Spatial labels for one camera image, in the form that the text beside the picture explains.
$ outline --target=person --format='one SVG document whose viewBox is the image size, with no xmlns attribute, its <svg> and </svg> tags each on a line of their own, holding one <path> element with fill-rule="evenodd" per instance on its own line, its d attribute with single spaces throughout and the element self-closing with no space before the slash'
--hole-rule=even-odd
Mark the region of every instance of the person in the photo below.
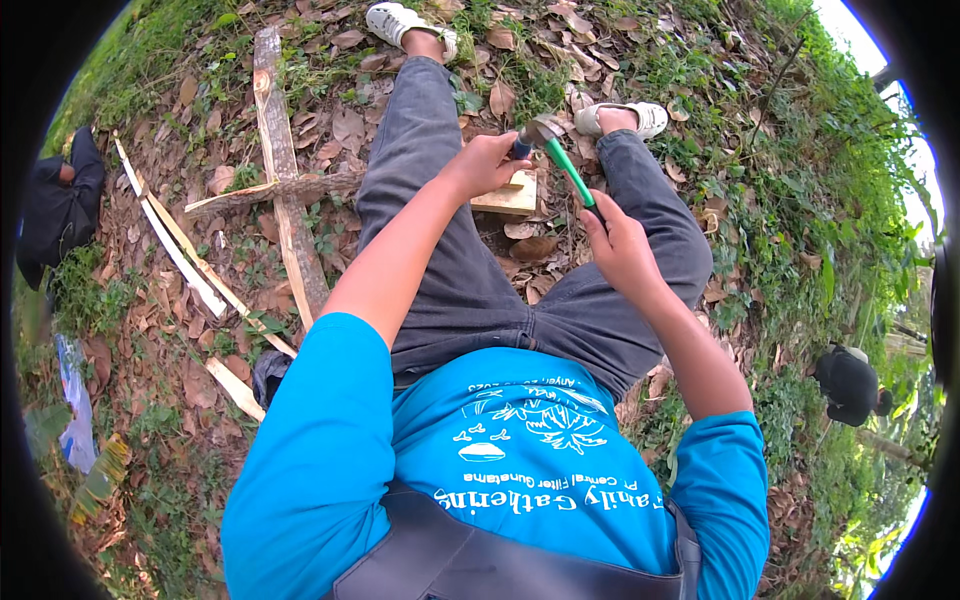
<svg viewBox="0 0 960 600">
<path fill-rule="evenodd" d="M 828 399 L 827 416 L 832 420 L 859 427 L 871 411 L 886 417 L 893 408 L 893 394 L 877 388 L 876 371 L 860 348 L 832 345 L 817 359 L 813 377 Z"/>
<path fill-rule="evenodd" d="M 63 156 L 36 163 L 16 243 L 17 266 L 31 288 L 39 288 L 46 267 L 58 267 L 68 252 L 89 243 L 103 190 L 104 162 L 90 127 L 74 132 L 70 164 Z"/>
<path fill-rule="evenodd" d="M 564 577 L 591 569 L 677 574 L 696 543 L 699 580 L 685 597 L 751 597 L 769 544 L 763 438 L 743 377 L 690 310 L 712 258 L 644 144 L 663 129 L 663 108 L 577 115 L 581 132 L 600 137 L 612 197 L 591 193 L 607 230 L 582 212 L 594 262 L 529 306 L 468 206 L 530 167 L 505 159 L 516 133 L 461 150 L 443 67 L 456 35 L 395 3 L 370 7 L 367 22 L 408 59 L 357 196 L 361 251 L 284 375 L 228 499 L 231 597 L 491 597 L 484 586 L 510 570 L 499 588 L 556 599 L 570 597 Z M 613 411 L 664 350 L 693 418 L 667 498 Z M 396 482 L 413 492 L 387 493 Z M 384 505 L 410 498 L 445 511 L 444 527 L 510 551 L 457 554 L 491 561 L 461 568 L 436 562 L 444 536 L 397 550 L 417 520 L 388 517 Z M 385 549 L 393 562 L 368 560 Z M 538 558 L 509 558 L 521 555 Z M 405 570 L 388 568 L 396 561 Z M 560 563 L 572 567 L 534 572 Z M 404 587 L 429 564 L 443 584 L 429 573 L 434 591 Z M 347 581 L 381 591 L 350 595 Z M 466 590 L 436 592 L 456 585 Z"/>
</svg>

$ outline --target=person in black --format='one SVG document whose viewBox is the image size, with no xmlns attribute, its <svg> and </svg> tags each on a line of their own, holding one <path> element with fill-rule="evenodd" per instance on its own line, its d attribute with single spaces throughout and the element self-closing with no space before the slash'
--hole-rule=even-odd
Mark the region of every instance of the person in black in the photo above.
<svg viewBox="0 0 960 600">
<path fill-rule="evenodd" d="M 16 263 L 36 290 L 44 267 L 56 268 L 70 250 L 87 244 L 97 228 L 104 162 L 90 127 L 74 133 L 70 164 L 63 156 L 39 160 L 28 189 Z"/>
<path fill-rule="evenodd" d="M 890 414 L 893 394 L 882 388 L 877 390 L 876 371 L 859 348 L 836 345 L 817 360 L 813 376 L 829 400 L 827 416 L 833 420 L 859 427 L 870 411 L 881 417 Z"/>
</svg>

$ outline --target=gray jeans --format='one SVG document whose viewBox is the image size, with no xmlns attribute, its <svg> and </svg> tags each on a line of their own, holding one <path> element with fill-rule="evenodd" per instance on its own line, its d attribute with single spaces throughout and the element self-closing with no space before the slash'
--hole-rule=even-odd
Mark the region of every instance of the gray jeans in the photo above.
<svg viewBox="0 0 960 600">
<path fill-rule="evenodd" d="M 426 57 L 408 59 L 396 76 L 357 194 L 360 249 L 460 152 L 449 76 Z M 597 151 L 611 195 L 643 224 L 663 278 L 692 307 L 713 261 L 686 204 L 634 132 L 605 135 Z M 409 386 L 458 356 L 490 347 L 577 361 L 614 402 L 663 355 L 653 331 L 593 263 L 567 274 L 535 306 L 525 304 L 480 240 L 464 205 L 440 238 L 396 336 L 395 383 Z"/>
</svg>

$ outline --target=shoulder strap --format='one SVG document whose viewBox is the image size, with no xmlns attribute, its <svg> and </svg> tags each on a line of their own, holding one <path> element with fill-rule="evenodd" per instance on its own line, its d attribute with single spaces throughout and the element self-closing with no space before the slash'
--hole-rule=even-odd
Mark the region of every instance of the shoulder strap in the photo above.
<svg viewBox="0 0 960 600">
<path fill-rule="evenodd" d="M 392 482 L 381 504 L 387 536 L 333 584 L 336 600 L 688 600 L 700 546 L 675 503 L 676 575 L 652 575 L 508 540 L 449 515 L 428 495 Z"/>
</svg>

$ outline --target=ground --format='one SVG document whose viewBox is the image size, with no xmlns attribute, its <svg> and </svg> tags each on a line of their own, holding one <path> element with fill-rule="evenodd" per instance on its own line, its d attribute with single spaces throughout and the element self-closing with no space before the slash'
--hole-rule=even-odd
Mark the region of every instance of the ground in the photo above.
<svg viewBox="0 0 960 600">
<path fill-rule="evenodd" d="M 864 348 L 888 386 L 917 372 L 914 362 L 888 358 L 883 337 L 892 311 L 917 287 L 919 252 L 900 196 L 909 184 L 904 119 L 833 50 L 805 0 L 405 4 L 461 34 L 450 92 L 465 140 L 542 112 L 569 119 L 594 101 L 668 107 L 667 130 L 650 148 L 714 255 L 697 315 L 751 385 L 766 440 L 772 543 L 757 594 L 846 594 L 875 577 L 876 564 L 866 570 L 860 555 L 902 522 L 922 477 L 892 468 L 851 428 L 828 428 L 807 375 L 829 340 Z M 51 126 L 45 155 L 92 124 L 108 164 L 96 242 L 58 269 L 62 292 L 51 325 L 84 341 L 98 444 L 116 432 L 129 446 L 115 491 L 100 497 L 103 508 L 85 523 L 67 519 L 83 478 L 55 449 L 69 415 L 41 297 L 22 279 L 14 308 L 21 402 L 70 537 L 117 597 L 226 596 L 220 518 L 257 423 L 200 365 L 219 356 L 249 383 L 250 366 L 270 345 L 234 311 L 214 318 L 183 284 L 108 133 L 119 131 L 134 168 L 198 253 L 246 304 L 265 311 L 270 331 L 297 347 L 304 332 L 272 207 L 193 221 L 183 207 L 265 181 L 251 76 L 252 35 L 268 25 L 282 35 L 300 172 L 365 168 L 402 56 L 367 34 L 367 6 L 134 2 Z M 569 129 L 563 143 L 588 183 L 602 188 L 590 140 Z M 476 219 L 530 303 L 590 260 L 573 194 L 545 159 L 537 156 L 536 165 L 534 217 Z M 355 255 L 352 200 L 332 194 L 308 209 L 331 287 Z M 689 416 L 668 365 L 638 382 L 618 417 L 669 488 Z M 882 516 L 872 512 L 877 504 Z"/>
</svg>

